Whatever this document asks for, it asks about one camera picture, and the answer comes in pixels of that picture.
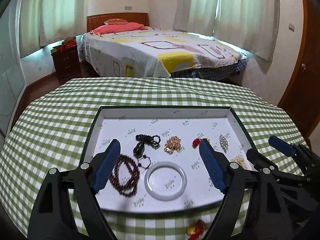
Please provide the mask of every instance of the gingham tablecloth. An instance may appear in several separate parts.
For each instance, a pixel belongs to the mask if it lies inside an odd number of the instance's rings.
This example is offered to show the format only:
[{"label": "gingham tablecloth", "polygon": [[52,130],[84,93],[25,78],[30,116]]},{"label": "gingham tablecloth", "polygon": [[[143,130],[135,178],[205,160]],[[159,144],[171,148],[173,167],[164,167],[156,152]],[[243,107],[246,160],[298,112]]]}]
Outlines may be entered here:
[{"label": "gingham tablecloth", "polygon": [[[290,143],[305,141],[289,116],[251,90],[200,79],[74,79],[31,103],[7,138],[0,155],[0,201],[15,225],[27,234],[31,210],[48,170],[78,166],[90,126],[100,106],[231,106],[260,153],[281,171],[301,174],[292,160],[268,144],[276,135]],[[250,193],[245,193],[234,233],[241,230]],[[86,233],[77,204],[79,231]],[[118,239],[186,239],[185,228],[202,219],[210,225],[218,207],[190,210],[157,219],[105,212]]]}]

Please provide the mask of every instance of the pillow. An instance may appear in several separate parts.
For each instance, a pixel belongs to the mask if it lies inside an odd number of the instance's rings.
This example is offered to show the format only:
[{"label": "pillow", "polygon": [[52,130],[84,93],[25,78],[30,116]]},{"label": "pillow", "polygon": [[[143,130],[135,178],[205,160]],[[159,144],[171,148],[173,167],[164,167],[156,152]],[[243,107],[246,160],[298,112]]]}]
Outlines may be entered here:
[{"label": "pillow", "polygon": [[103,35],[107,33],[120,33],[120,32],[129,32],[135,30],[147,30],[143,24],[139,23],[127,23],[127,24],[118,24],[118,25],[102,25],[93,31],[90,31],[93,35]]},{"label": "pillow", "polygon": [[110,19],[104,22],[105,25],[114,25],[114,24],[127,24],[128,21],[124,19]]}]

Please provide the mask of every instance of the white bedspread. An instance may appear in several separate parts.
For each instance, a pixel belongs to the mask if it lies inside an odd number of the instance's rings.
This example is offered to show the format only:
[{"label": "white bedspread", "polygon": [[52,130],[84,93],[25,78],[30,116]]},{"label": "white bedspread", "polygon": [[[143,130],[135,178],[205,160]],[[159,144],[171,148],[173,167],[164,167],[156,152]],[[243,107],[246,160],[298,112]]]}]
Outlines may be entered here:
[{"label": "white bedspread", "polygon": [[171,30],[111,33],[82,39],[86,60],[102,77],[170,77],[190,68],[232,65],[239,52],[219,41]]}]

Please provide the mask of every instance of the white tray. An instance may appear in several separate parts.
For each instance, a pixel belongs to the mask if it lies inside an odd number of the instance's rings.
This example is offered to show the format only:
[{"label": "white tray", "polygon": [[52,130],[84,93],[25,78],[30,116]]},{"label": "white tray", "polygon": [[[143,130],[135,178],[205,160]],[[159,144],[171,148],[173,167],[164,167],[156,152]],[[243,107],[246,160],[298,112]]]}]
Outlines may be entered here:
[{"label": "white tray", "polygon": [[[223,194],[216,189],[201,160],[199,147],[193,149],[195,138],[208,138],[212,147],[223,153],[219,143],[222,134],[228,141],[225,154],[229,161],[242,155],[248,169],[255,170],[246,159],[247,150],[254,147],[244,126],[229,107],[216,108],[114,108],[101,107],[92,124],[80,163],[90,162],[97,153],[104,152],[113,139],[121,144],[121,154],[132,157],[137,134],[159,135],[159,149],[146,145],[144,154],[152,164],[172,162],[179,165],[187,175],[187,187],[175,200],[160,201],[150,196],[144,185],[146,172],[140,168],[137,194],[133,197],[121,196],[111,183],[101,190],[96,198],[102,209],[130,213],[161,213],[206,206],[219,202]],[[181,139],[182,151],[169,155],[164,145],[171,136]],[[142,160],[147,166],[148,160]],[[120,183],[125,183],[130,174],[124,164],[119,169]],[[161,195],[172,195],[181,188],[179,173],[170,168],[154,171],[150,176],[153,189]]]}]

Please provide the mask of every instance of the wooden floor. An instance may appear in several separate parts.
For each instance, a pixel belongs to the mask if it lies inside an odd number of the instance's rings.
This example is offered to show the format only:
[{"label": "wooden floor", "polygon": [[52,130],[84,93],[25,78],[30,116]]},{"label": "wooden floor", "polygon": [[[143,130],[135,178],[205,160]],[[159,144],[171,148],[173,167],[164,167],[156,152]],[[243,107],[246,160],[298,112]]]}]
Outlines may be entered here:
[{"label": "wooden floor", "polygon": [[[100,77],[89,63],[85,61],[81,62],[80,67],[83,78]],[[21,100],[17,107],[17,111],[12,121],[11,129],[14,127],[23,111],[31,102],[57,89],[62,84],[63,83],[58,80],[56,73],[52,73],[51,75],[46,76],[29,85],[21,97]]]}]

